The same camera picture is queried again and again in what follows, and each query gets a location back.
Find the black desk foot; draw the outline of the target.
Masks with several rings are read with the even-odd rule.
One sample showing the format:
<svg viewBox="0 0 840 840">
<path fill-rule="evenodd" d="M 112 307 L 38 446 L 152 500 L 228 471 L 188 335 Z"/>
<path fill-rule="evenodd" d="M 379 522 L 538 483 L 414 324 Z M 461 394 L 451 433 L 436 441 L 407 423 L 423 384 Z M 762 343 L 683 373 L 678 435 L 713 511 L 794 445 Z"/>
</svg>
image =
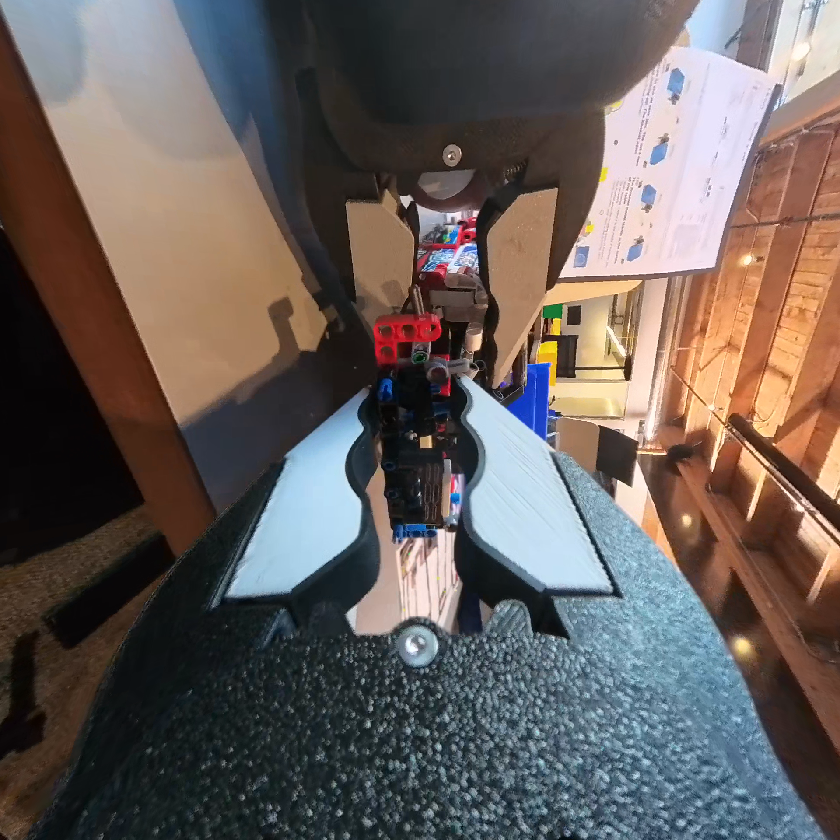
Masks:
<svg viewBox="0 0 840 840">
<path fill-rule="evenodd" d="M 174 561 L 169 543 L 156 533 L 50 608 L 43 623 L 63 649 L 72 649 L 158 581 Z"/>
</svg>

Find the black metal rail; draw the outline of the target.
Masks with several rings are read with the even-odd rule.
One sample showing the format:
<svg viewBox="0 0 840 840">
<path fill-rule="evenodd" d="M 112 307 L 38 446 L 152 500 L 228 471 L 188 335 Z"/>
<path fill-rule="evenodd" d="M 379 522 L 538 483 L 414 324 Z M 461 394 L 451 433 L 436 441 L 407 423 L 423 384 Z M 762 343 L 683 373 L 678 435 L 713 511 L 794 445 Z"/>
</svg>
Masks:
<svg viewBox="0 0 840 840">
<path fill-rule="evenodd" d="M 838 543 L 839 507 L 805 472 L 782 454 L 772 442 L 759 434 L 741 414 L 732 413 L 724 423 L 731 438 L 734 438 L 758 461 L 765 473 L 782 493 L 822 530 Z"/>
</svg>

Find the blue plastic bin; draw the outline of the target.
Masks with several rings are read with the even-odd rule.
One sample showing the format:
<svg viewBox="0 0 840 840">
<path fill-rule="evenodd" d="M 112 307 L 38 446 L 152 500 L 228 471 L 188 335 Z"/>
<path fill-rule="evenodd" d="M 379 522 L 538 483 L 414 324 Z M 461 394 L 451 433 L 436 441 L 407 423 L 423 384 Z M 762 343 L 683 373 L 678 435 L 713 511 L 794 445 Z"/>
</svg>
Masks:
<svg viewBox="0 0 840 840">
<path fill-rule="evenodd" d="M 544 442 L 549 436 L 551 371 L 550 362 L 529 364 L 523 389 L 501 401 L 510 413 Z"/>
</svg>

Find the printed instruction sheet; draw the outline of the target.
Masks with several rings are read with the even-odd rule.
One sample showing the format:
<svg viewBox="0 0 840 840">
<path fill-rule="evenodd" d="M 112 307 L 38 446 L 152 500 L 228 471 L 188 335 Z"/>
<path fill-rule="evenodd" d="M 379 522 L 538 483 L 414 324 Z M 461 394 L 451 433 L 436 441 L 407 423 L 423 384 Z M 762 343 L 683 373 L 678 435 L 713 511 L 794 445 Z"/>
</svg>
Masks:
<svg viewBox="0 0 840 840">
<path fill-rule="evenodd" d="M 778 96 L 763 70 L 672 47 L 606 110 L 600 181 L 560 280 L 654 279 L 717 267 Z"/>
</svg>

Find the black chair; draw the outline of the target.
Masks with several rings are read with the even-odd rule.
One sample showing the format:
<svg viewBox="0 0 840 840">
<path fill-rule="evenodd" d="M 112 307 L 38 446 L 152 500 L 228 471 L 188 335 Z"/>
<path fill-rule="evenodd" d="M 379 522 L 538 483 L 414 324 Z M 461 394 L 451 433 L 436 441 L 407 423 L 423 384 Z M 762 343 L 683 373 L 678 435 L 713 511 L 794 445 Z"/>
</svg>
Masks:
<svg viewBox="0 0 840 840">
<path fill-rule="evenodd" d="M 625 487 L 632 487 L 637 466 L 637 439 L 612 427 L 599 425 L 598 429 L 595 473 Z"/>
</svg>

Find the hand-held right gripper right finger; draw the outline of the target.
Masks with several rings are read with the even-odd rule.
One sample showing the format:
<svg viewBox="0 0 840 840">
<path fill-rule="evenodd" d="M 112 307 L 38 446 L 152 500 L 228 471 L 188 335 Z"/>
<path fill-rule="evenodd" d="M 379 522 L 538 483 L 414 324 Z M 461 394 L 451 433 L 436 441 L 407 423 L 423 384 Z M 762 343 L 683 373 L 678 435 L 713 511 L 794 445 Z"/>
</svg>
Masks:
<svg viewBox="0 0 840 840">
<path fill-rule="evenodd" d="M 459 421 L 476 452 L 456 535 L 457 572 L 488 607 L 516 601 L 549 621 L 560 597 L 620 597 L 559 454 L 473 380 Z"/>
</svg>

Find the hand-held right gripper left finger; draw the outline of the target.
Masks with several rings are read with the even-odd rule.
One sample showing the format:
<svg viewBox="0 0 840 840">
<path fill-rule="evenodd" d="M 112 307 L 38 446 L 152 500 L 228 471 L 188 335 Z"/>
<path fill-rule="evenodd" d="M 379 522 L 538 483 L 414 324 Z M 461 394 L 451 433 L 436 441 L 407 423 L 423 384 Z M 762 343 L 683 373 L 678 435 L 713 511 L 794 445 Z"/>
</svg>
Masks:
<svg viewBox="0 0 840 840">
<path fill-rule="evenodd" d="M 356 619 L 380 572 L 369 485 L 379 462 L 366 387 L 283 458 L 224 583 L 225 606 L 279 606 L 297 621 L 332 604 Z"/>
</svg>

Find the toy brick race car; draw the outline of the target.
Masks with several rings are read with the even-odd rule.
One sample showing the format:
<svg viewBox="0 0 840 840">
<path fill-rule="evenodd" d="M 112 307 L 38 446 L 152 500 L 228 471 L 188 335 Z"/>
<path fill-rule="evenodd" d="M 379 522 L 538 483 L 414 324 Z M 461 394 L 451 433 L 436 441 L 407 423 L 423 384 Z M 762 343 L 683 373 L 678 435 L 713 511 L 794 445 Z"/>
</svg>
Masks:
<svg viewBox="0 0 840 840">
<path fill-rule="evenodd" d="M 477 223 L 477 216 L 455 218 L 428 231 L 408 298 L 374 322 L 381 470 L 395 543 L 457 528 L 453 384 L 486 369 L 489 295 L 479 273 Z"/>
</svg>

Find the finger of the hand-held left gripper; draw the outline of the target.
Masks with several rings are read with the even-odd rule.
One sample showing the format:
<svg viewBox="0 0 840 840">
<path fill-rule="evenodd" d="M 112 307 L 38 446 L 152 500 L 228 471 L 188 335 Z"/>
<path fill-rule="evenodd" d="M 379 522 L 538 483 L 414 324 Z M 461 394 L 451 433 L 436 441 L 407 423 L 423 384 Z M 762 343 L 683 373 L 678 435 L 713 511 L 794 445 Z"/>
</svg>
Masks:
<svg viewBox="0 0 840 840">
<path fill-rule="evenodd" d="M 507 184 L 479 211 L 479 274 L 489 296 L 485 348 L 488 383 L 498 387 L 527 341 L 547 293 L 557 186 Z"/>
<path fill-rule="evenodd" d="M 353 284 L 360 310 L 401 310 L 413 284 L 416 246 L 394 196 L 348 200 Z"/>
</svg>

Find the brown chair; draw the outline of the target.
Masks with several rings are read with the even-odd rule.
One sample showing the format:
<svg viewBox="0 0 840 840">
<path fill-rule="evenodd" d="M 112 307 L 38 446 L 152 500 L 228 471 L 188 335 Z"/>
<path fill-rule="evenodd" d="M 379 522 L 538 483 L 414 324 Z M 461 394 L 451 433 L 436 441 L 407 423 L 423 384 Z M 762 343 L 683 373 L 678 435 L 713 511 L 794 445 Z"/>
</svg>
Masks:
<svg viewBox="0 0 840 840">
<path fill-rule="evenodd" d="M 601 427 L 592 421 L 560 416 L 555 421 L 554 447 L 589 474 L 596 472 Z"/>
</svg>

